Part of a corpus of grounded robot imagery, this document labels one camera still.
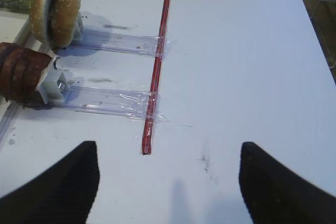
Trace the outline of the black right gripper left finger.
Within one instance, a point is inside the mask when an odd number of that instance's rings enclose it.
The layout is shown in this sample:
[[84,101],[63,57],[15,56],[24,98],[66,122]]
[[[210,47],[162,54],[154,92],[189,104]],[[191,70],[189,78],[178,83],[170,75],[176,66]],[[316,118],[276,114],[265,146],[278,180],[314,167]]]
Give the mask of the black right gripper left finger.
[[1,223],[86,223],[99,182],[96,142],[84,141],[1,197]]

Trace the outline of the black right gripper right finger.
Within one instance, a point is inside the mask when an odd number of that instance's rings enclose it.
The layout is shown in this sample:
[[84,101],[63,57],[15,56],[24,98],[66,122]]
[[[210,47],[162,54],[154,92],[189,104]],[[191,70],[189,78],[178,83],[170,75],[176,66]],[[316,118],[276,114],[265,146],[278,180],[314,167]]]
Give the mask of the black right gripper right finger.
[[240,153],[239,186],[253,223],[335,223],[335,197],[253,142]]

